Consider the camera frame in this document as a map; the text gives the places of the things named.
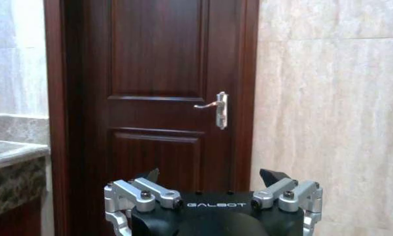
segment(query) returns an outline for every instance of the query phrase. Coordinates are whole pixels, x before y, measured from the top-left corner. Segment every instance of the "screw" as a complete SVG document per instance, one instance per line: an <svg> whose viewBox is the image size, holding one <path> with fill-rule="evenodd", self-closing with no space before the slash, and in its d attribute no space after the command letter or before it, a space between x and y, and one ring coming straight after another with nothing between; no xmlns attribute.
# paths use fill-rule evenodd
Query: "screw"
<svg viewBox="0 0 393 236"><path fill-rule="evenodd" d="M282 193L284 198L286 199L294 199L294 192L293 191L285 191Z"/></svg>
<svg viewBox="0 0 393 236"><path fill-rule="evenodd" d="M141 191L141 198L149 199L150 197L152 197L152 193L149 192L149 190L142 190Z"/></svg>
<svg viewBox="0 0 393 236"><path fill-rule="evenodd" d="M261 201L257 200L257 199L252 199L252 201L250 201L250 205L252 205L252 209L253 209L253 210L260 210L261 207L262 207L262 203L261 203Z"/></svg>
<svg viewBox="0 0 393 236"><path fill-rule="evenodd" d="M173 202L173 209L178 210L184 207L184 201L181 199L176 199Z"/></svg>

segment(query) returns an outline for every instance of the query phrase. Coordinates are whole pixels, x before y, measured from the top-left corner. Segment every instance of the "door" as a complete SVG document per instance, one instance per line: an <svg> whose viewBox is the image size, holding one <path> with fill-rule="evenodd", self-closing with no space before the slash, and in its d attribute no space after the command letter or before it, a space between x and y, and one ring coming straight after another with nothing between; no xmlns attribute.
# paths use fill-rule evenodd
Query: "door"
<svg viewBox="0 0 393 236"><path fill-rule="evenodd" d="M248 2L84 1L78 173L86 214L73 217L84 235L112 230L104 221L106 182L156 167L158 183L172 189L248 188L254 63L246 68L245 60L256 48L253 42L246 48L246 32L256 36L246 28ZM220 129L216 107L194 105L216 101L222 91L228 127Z"/></svg>

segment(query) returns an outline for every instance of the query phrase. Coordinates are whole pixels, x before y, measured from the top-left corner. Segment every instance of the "door frame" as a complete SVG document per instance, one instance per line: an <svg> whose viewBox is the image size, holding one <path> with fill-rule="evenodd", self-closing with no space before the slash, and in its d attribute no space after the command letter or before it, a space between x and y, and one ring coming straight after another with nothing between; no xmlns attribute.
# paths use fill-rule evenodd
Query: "door frame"
<svg viewBox="0 0 393 236"><path fill-rule="evenodd" d="M252 134L254 109L257 23L260 0L241 0L244 20L238 54L238 91L233 136L232 186L246 191L250 183ZM53 182L54 234L72 235L72 212L81 196L72 194L78 180L76 160L81 145L81 1L44 0L48 66L49 130Z"/></svg>

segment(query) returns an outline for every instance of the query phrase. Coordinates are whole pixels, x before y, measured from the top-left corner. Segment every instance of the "silver door handle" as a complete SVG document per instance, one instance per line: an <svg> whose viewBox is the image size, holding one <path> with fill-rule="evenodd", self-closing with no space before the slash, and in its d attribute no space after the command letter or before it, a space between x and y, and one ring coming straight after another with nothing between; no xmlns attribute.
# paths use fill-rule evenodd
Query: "silver door handle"
<svg viewBox="0 0 393 236"><path fill-rule="evenodd" d="M217 107L216 112L216 125L221 130L228 127L228 98L229 95L225 92L220 92L217 94L217 101L206 104L206 105L194 105L194 108L204 109L208 107Z"/></svg>

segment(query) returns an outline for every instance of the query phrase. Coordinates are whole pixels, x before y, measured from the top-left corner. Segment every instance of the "countertop edge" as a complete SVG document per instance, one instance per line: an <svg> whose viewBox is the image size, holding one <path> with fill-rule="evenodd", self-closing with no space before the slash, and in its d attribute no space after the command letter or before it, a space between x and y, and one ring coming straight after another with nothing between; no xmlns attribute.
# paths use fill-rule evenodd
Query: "countertop edge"
<svg viewBox="0 0 393 236"><path fill-rule="evenodd" d="M2 143L18 144L20 148L10 149L0 153L0 168L14 165L20 162L29 161L50 154L48 145L17 143L1 141Z"/></svg>

